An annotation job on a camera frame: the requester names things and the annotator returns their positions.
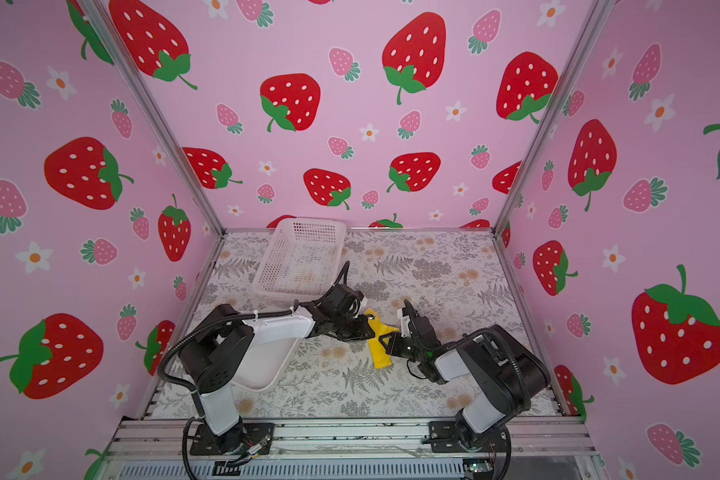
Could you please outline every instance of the folded yellow cloth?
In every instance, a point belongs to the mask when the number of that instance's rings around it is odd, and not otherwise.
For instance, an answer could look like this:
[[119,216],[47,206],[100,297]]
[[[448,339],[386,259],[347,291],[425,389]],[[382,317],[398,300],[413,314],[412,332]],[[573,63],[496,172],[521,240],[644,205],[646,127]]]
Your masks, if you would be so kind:
[[385,325],[378,319],[378,314],[373,309],[367,309],[365,315],[368,315],[368,324],[376,334],[376,338],[368,341],[368,347],[371,348],[371,356],[373,357],[373,365],[377,369],[383,369],[392,364],[392,358],[384,351],[384,345],[378,340],[380,335],[390,332],[397,332],[398,329],[393,326]]

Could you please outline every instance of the strawberry wallpaper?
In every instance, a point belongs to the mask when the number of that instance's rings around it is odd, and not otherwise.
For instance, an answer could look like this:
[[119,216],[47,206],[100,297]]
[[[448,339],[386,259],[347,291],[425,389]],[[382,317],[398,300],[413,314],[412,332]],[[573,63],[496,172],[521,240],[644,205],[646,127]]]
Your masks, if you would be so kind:
[[590,1],[108,5],[225,226],[421,227],[495,223]]
[[720,478],[720,2],[618,2],[504,242],[610,478]]
[[0,2],[0,478],[86,478],[213,236],[76,2]]

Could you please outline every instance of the floral tablecloth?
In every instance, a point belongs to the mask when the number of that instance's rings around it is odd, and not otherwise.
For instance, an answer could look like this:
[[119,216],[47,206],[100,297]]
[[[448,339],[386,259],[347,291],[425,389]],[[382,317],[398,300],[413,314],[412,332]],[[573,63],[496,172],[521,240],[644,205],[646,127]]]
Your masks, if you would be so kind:
[[[287,307],[251,292],[270,235],[227,234],[190,330],[221,303],[241,312]],[[487,232],[350,231],[342,258],[351,262],[349,285],[365,294],[383,322],[397,324],[396,311],[408,299],[429,317],[442,342],[497,323],[530,348]],[[274,389],[258,394],[235,389],[235,403],[245,418],[434,417],[452,416],[480,392],[471,376],[437,385],[413,378],[405,360],[392,362],[376,370],[366,342],[326,336],[303,340]],[[178,362],[173,371],[183,373]],[[532,404],[526,415],[557,414],[551,390],[534,397]],[[151,416],[194,414],[187,390],[166,384]]]

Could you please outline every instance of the yellow fabric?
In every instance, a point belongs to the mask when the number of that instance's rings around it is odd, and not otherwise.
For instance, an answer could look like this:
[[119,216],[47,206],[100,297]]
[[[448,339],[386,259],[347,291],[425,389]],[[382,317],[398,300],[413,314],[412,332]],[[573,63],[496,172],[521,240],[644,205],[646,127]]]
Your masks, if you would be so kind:
[[365,315],[368,315],[368,324],[376,334],[376,338],[368,341],[368,347],[371,349],[373,357],[373,365],[377,369],[383,369],[392,364],[392,358],[384,351],[384,345],[378,340],[380,335],[390,332],[397,332],[398,329],[393,326],[385,325],[378,319],[378,314],[373,309],[367,309]]

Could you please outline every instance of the perforated basket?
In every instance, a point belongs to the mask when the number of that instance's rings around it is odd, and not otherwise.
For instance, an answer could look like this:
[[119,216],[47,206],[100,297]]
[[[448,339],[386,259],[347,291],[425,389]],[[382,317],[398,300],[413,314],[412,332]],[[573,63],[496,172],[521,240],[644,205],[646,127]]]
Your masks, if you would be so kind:
[[286,301],[320,298],[336,279],[346,233],[347,226],[334,220],[281,220],[253,278],[253,293]]

